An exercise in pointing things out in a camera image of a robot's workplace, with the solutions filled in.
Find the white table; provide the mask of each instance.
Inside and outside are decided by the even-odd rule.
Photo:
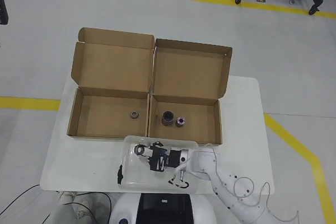
[[[76,83],[69,76],[63,91],[40,186],[44,190],[58,191],[126,192],[117,184],[123,141],[77,139],[66,135],[76,88]],[[216,148],[216,152],[221,154],[220,167],[226,170],[227,174],[250,177],[255,183],[257,193],[268,181],[271,193],[274,193],[257,80],[230,76],[227,92],[220,101],[223,144]],[[213,193],[210,181],[200,180],[197,193]]]

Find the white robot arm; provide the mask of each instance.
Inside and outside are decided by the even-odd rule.
[[[217,155],[214,152],[197,151],[190,161],[191,166],[187,166],[187,172],[204,178],[204,174],[209,177],[215,194],[223,204],[231,210],[241,223],[280,223],[268,211],[265,204],[258,201],[251,195],[253,189],[248,189],[238,181],[237,176],[224,174],[216,165]],[[236,195],[234,188],[241,195]]]
[[[185,185],[174,184],[173,181],[176,177],[174,175],[173,179],[169,181],[170,184],[174,184],[180,188],[189,187],[189,184],[184,182],[185,172],[200,179],[210,180],[215,195],[219,197],[227,209],[230,209],[243,224],[275,224],[293,221],[295,218],[297,219],[297,223],[299,223],[298,212],[291,220],[280,220],[274,216],[267,207],[267,201],[266,203],[260,201],[261,191],[258,199],[252,195],[254,183],[251,179],[226,175],[217,165],[219,154],[215,153],[213,147],[205,147],[193,152],[188,152],[185,149],[180,151],[171,150],[168,154],[167,149],[162,148],[162,146],[161,142],[155,142],[149,147],[138,144],[134,148],[134,153],[137,156],[148,157],[148,163],[152,171],[163,172],[166,167],[174,168],[176,174],[180,172],[179,180],[182,183],[186,183]],[[143,155],[145,148],[152,150],[151,156]],[[241,179],[250,180],[252,186],[247,188],[243,184],[243,181],[240,181]]]

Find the black cable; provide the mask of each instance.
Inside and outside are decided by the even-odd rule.
[[[51,213],[46,217],[46,219],[43,221],[43,223],[42,224],[44,224],[45,223],[45,221],[49,218],[49,216],[51,215]]]
[[[4,211],[6,211],[6,210],[10,207],[10,205],[12,205],[12,203],[14,203],[19,197],[21,197],[23,194],[25,194],[25,193],[28,192],[30,189],[32,189],[32,188],[34,188],[34,187],[36,187],[36,186],[40,186],[40,184],[35,185],[35,186],[32,186],[32,187],[28,188],[28,190],[22,192],[19,196],[17,196],[17,198],[15,198],[15,200],[13,200],[13,201],[12,201],[12,202],[11,202],[5,209],[4,209]]]
[[[110,214],[108,216],[108,221],[107,221],[107,224],[110,222],[110,219],[111,219],[111,213],[112,213],[112,201],[111,201],[111,198],[106,194],[106,193],[103,193],[103,192],[88,192],[88,193],[83,193],[83,194],[77,194],[76,196],[80,196],[80,195],[86,195],[86,194],[95,194],[95,193],[98,193],[98,194],[104,194],[105,196],[108,197],[109,201],[110,201]]]
[[[70,203],[66,203],[66,204],[63,204],[63,205],[68,205],[68,204],[79,204],[81,206],[84,206],[83,204],[81,203],[77,203],[77,202],[70,202]],[[99,224],[99,222],[97,222],[97,219],[95,218],[94,214],[91,212],[91,210],[89,208],[87,208],[86,206],[84,206],[86,209],[88,209],[88,211],[91,213],[92,217],[94,218],[95,222],[97,224]]]

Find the yellow floor line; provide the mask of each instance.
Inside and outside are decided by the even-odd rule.
[[[0,108],[57,111],[60,100],[0,96]]]
[[[235,4],[234,0],[194,0],[194,1],[213,3],[213,4],[224,4],[227,6],[237,6],[237,7],[244,7],[244,8],[254,8],[257,10],[285,12],[285,13],[292,13],[292,14],[306,15],[306,16],[308,16],[308,11],[309,11],[309,10],[303,10],[301,8],[289,8],[289,7],[283,7],[283,6],[273,6],[271,4],[264,4],[264,3],[244,2],[244,0],[242,0],[240,4]],[[330,12],[316,12],[316,14],[314,14],[313,16],[336,19],[336,13],[330,13]]]
[[[312,174],[315,179],[315,185],[318,190],[320,204],[324,213],[325,222],[327,224],[335,224],[336,216],[334,212],[334,207],[330,199],[329,189],[326,184],[324,171],[321,166],[320,160],[303,144],[301,144],[294,136],[288,133],[271,116],[269,116],[268,114],[264,114],[264,118],[265,124],[310,164]]]

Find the cardboard box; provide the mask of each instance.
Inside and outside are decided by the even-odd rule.
[[[148,136],[222,144],[219,98],[226,92],[232,48],[156,40]],[[161,123],[164,111],[183,127]]]
[[[78,41],[71,72],[78,89],[67,134],[146,136],[154,36],[82,28]],[[132,110],[137,119],[130,118]]]

